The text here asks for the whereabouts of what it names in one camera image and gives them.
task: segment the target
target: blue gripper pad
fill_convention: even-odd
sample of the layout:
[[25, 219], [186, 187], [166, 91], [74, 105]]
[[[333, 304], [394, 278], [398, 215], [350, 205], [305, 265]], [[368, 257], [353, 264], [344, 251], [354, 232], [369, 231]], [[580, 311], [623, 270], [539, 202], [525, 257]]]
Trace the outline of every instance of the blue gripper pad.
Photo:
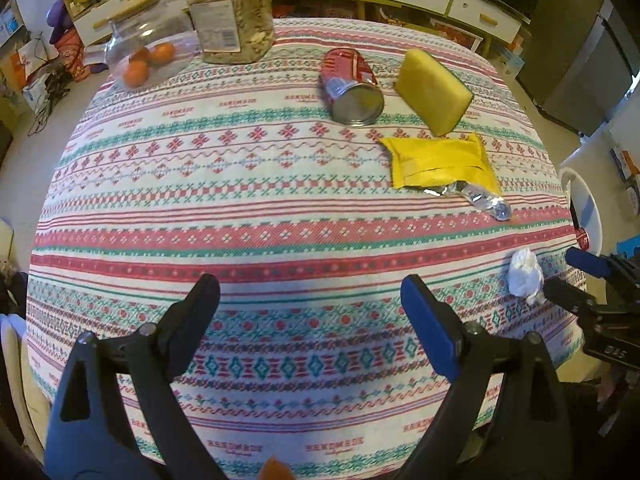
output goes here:
[[569, 247], [566, 250], [564, 260], [572, 267], [583, 270], [596, 278], [606, 278], [611, 274], [611, 270], [604, 258], [576, 247]]
[[460, 318], [447, 303], [436, 300], [417, 274], [402, 280], [400, 299], [431, 366], [452, 383], [460, 372], [458, 357], [464, 345]]

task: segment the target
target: table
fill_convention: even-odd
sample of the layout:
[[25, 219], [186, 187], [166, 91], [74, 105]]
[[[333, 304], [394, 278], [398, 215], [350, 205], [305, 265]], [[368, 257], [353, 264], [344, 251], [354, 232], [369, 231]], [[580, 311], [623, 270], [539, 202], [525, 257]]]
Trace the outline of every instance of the table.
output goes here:
[[[276, 21], [263, 60], [195, 60], [163, 85], [108, 81], [73, 132], [38, 224], [28, 290], [30, 360], [53, 399], [84, 330], [120, 336], [158, 320], [203, 272], [221, 306], [173, 388], [230, 478], [270, 455], [299, 478], [365, 478], [397, 468], [446, 394], [402, 312], [420, 274], [463, 320], [492, 333], [538, 330], [557, 364], [580, 345], [573, 317], [508, 294], [511, 254], [529, 246], [545, 275], [569, 270], [566, 199], [536, 132], [480, 56], [377, 23]], [[318, 69], [354, 46], [385, 94], [373, 126], [333, 123]], [[429, 137], [393, 89], [404, 51], [443, 62], [475, 98], [450, 136], [477, 132], [511, 222], [462, 199], [391, 187], [378, 139]], [[129, 378], [121, 391], [141, 450], [159, 459]], [[490, 383], [479, 422], [495, 405]]]

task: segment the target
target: jar label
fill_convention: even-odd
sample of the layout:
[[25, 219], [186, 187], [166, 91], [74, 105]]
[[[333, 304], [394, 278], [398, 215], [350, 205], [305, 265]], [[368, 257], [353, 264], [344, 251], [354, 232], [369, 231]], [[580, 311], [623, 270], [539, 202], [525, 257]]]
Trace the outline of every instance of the jar label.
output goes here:
[[231, 0], [191, 4], [189, 8], [203, 52], [240, 52], [238, 25]]

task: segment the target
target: barcode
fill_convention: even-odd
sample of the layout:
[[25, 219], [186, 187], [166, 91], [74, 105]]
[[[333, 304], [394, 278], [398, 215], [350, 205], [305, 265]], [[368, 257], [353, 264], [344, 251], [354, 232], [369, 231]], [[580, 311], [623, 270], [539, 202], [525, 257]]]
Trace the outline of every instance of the barcode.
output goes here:
[[236, 41], [236, 32], [234, 30], [223, 30], [222, 44], [225, 48], [237, 48], [238, 42]]

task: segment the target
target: orange fruit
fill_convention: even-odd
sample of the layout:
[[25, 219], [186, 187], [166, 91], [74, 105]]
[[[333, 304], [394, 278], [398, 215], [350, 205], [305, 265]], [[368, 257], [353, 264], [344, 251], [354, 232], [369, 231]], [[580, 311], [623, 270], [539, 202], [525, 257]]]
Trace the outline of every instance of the orange fruit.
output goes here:
[[149, 78], [149, 65], [145, 61], [129, 61], [122, 75], [124, 84], [129, 88], [138, 88]]
[[151, 61], [157, 64], [169, 63], [175, 54], [173, 43], [159, 43], [149, 53]]
[[291, 469], [271, 455], [258, 471], [257, 480], [296, 480]]
[[129, 61], [149, 61], [149, 49], [144, 46], [129, 56]]

